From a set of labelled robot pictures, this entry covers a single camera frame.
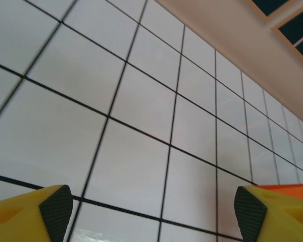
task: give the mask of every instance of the orange object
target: orange object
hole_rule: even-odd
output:
[[[273,186],[268,185],[268,186],[254,186],[254,187],[303,199],[303,185],[273,185]]]

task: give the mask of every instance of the black rubber pad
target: black rubber pad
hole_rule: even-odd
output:
[[[238,187],[234,211],[244,242],[256,242],[265,219],[267,207],[246,188]]]
[[[73,209],[73,198],[68,185],[63,185],[39,205],[51,242],[62,242]]]

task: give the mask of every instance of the tiled wall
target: tiled wall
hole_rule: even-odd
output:
[[[241,241],[293,183],[303,122],[155,1],[0,0],[0,199],[68,184],[65,241]]]

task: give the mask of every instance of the yellow plastic part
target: yellow plastic part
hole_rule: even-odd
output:
[[[257,242],[303,242],[303,200],[270,190],[245,186],[266,207]]]
[[[51,241],[39,205],[61,185],[0,201],[0,242]]]

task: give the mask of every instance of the ceiling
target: ceiling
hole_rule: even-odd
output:
[[[272,31],[303,0],[268,21],[245,0],[157,1],[303,120],[303,62]]]

